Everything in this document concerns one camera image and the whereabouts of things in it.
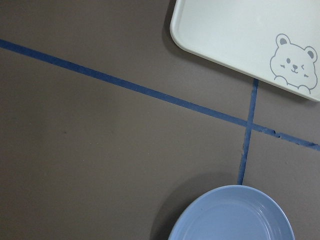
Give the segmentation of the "cream bear tray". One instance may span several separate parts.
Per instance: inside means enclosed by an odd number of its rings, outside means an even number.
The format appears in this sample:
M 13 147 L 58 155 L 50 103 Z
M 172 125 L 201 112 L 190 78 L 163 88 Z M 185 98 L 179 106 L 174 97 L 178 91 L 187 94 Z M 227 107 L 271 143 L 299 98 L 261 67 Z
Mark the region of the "cream bear tray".
M 170 34 L 189 53 L 320 99 L 317 0 L 178 0 Z

